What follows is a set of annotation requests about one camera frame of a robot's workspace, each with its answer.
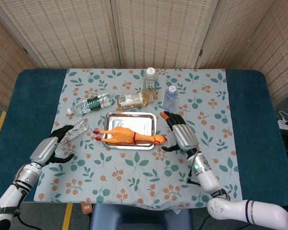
bottle of liquid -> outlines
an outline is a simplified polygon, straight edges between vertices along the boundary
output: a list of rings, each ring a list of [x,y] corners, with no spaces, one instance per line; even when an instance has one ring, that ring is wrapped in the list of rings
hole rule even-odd
[[[154,97],[152,94],[145,92],[121,95],[117,98],[117,106],[119,110],[147,106],[150,102],[154,102]]]
[[[178,92],[175,86],[170,86],[167,88],[163,101],[163,109],[165,111],[172,112],[177,94]]]
[[[77,103],[75,106],[68,108],[67,112],[68,114],[84,114],[109,105],[112,105],[112,99],[108,93],[104,93]]]
[[[158,81],[158,74],[156,70],[149,67],[143,76],[143,92],[156,94],[156,84]]]
[[[89,128],[89,124],[83,118],[72,122],[71,125],[73,128],[65,134],[62,141],[60,142],[61,145],[74,139],[76,136],[82,134]]]

water bottle cap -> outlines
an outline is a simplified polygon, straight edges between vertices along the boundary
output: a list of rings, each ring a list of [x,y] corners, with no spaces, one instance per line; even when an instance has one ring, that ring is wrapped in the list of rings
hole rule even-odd
[[[169,88],[168,88],[168,92],[169,93],[175,93],[176,92],[176,87],[171,85]]]
[[[147,74],[149,77],[153,77],[153,76],[155,75],[155,72],[156,72],[156,70],[155,70],[154,68],[152,68],[152,67],[149,67],[149,68],[147,68],[147,70],[146,70],[146,74]]]
[[[67,113],[68,113],[69,115],[72,114],[72,110],[71,110],[71,108],[68,108],[68,109],[67,109]]]

wall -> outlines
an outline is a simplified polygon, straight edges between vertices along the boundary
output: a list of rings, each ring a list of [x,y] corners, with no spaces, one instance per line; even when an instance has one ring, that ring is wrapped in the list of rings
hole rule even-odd
[[[124,67],[193,69],[216,4],[216,0],[113,0]]]
[[[230,68],[273,0],[219,0],[196,68]]]
[[[23,69],[33,69],[35,64],[11,38],[0,23],[0,108],[6,110],[18,74]]]
[[[109,0],[0,0],[0,11],[45,68],[120,67]]]
[[[236,68],[261,71],[275,104],[288,95],[288,0],[276,1]]]

floor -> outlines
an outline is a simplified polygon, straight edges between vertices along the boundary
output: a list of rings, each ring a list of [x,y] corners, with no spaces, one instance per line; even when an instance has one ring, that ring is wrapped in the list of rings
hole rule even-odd
[[[282,110],[288,113],[288,98],[275,107],[276,116],[281,118],[278,111]],[[44,230],[62,229],[66,204],[42,204],[42,203],[23,203],[21,218],[30,225],[35,225]],[[206,208],[198,208],[193,210],[194,229],[199,229],[202,221],[208,216]],[[208,218],[203,226],[203,230],[236,230],[245,226],[246,223],[236,220],[216,220]],[[31,230],[24,227],[17,219],[14,219],[11,230]],[[69,224],[69,230],[87,230],[89,229],[89,217],[83,215],[80,204],[74,204],[72,207],[72,215]],[[247,230],[265,230],[267,228],[258,226],[248,226]]]

blue table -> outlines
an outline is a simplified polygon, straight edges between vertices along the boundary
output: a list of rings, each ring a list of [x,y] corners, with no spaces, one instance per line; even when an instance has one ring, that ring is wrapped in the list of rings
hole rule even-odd
[[[19,74],[0,132],[0,197],[16,171],[49,136],[66,70]],[[243,199],[288,205],[288,160],[265,77],[226,70]],[[26,201],[32,201],[33,188]]]

